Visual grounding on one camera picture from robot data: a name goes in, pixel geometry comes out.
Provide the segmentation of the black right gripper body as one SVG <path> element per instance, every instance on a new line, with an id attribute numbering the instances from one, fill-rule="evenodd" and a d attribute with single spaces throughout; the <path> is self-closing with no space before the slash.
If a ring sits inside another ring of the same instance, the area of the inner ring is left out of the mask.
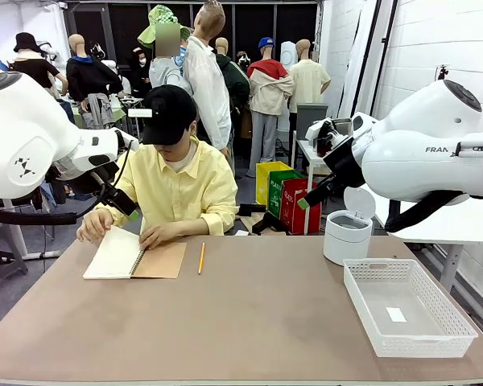
<path id="1" fill-rule="evenodd" d="M 353 155 L 353 138 L 344 140 L 324 157 L 330 169 L 329 188 L 360 187 L 365 183 L 360 165 Z"/>

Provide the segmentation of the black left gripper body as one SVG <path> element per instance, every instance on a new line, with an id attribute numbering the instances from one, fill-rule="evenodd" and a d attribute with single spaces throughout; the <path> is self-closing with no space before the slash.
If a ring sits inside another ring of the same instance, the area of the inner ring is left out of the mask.
<path id="1" fill-rule="evenodd" d="M 113 181 L 118 171 L 116 162 L 97 166 L 74 179 L 74 191 L 78 194 L 100 193 L 103 186 Z"/>

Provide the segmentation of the person right hand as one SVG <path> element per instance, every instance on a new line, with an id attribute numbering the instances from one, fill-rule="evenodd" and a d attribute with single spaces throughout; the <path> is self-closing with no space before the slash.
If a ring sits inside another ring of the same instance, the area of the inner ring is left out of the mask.
<path id="1" fill-rule="evenodd" d="M 94 209 L 83 217 L 81 226 L 76 231 L 76 238 L 79 241 L 100 243 L 113 223 L 114 219 L 108 209 Z"/>

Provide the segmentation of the person left hand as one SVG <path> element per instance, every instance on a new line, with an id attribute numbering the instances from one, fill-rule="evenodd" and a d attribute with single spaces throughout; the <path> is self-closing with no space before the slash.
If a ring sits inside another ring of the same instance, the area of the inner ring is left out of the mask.
<path id="1" fill-rule="evenodd" d="M 151 250 L 160 244 L 173 240 L 179 235 L 179 227 L 176 223 L 150 226 L 143 230 L 139 236 L 141 250 Z"/>

